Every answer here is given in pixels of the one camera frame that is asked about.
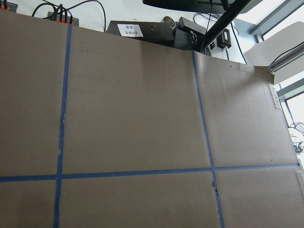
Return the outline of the black box with white label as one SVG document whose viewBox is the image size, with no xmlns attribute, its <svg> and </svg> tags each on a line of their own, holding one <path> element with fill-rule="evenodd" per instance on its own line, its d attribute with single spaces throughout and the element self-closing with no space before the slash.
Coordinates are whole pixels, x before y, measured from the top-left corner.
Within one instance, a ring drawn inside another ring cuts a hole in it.
<svg viewBox="0 0 304 228">
<path fill-rule="evenodd" d="M 164 22 L 111 20 L 106 33 L 173 47 L 175 37 Z"/>
</svg>

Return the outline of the black power adapter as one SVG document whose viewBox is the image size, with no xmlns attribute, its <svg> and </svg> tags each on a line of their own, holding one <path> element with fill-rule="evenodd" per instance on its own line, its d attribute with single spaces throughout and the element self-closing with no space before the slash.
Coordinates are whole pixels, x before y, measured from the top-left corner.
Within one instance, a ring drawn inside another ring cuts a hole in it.
<svg viewBox="0 0 304 228">
<path fill-rule="evenodd" d="M 218 36 L 217 36 L 217 46 L 219 48 L 230 48 L 231 47 L 231 37 L 229 29 L 225 28 Z"/>
</svg>

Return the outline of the grey hub with orange plugs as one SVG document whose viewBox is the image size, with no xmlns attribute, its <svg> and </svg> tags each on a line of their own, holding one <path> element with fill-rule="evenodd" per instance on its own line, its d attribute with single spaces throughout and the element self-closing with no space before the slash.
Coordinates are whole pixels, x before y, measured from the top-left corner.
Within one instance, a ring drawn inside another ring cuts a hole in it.
<svg viewBox="0 0 304 228">
<path fill-rule="evenodd" d="M 62 14 L 62 16 L 60 14 L 57 15 L 57 22 L 60 23 L 67 23 L 67 24 L 72 24 L 74 26 L 79 26 L 79 19 L 78 18 L 71 18 L 68 15 L 66 15 L 65 13 Z"/>
</svg>

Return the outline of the blue tape strip crosswise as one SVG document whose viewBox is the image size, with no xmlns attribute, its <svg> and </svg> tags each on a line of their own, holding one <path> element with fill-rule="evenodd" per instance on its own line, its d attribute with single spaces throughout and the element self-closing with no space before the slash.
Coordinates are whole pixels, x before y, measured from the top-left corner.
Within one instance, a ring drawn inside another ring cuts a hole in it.
<svg viewBox="0 0 304 228">
<path fill-rule="evenodd" d="M 73 174 L 62 174 L 61 179 L 69 180 L 69 179 L 120 177 L 120 176 L 143 176 L 143 175 L 161 175 L 161 174 L 196 173 L 196 172 L 275 169 L 275 168 L 297 167 L 299 165 L 300 165 L 299 163 L 295 163 L 295 164 L 273 164 L 273 165 L 255 165 L 255 166 L 149 170 L 149 171 L 115 171 L 115 172 L 95 172 L 95 173 L 73 173 Z M 52 181 L 52 180 L 56 180 L 56 179 L 57 179 L 57 175 L 27 175 L 27 176 L 1 177 L 0 181 L 1 182 L 48 181 L 48 180 Z"/>
</svg>

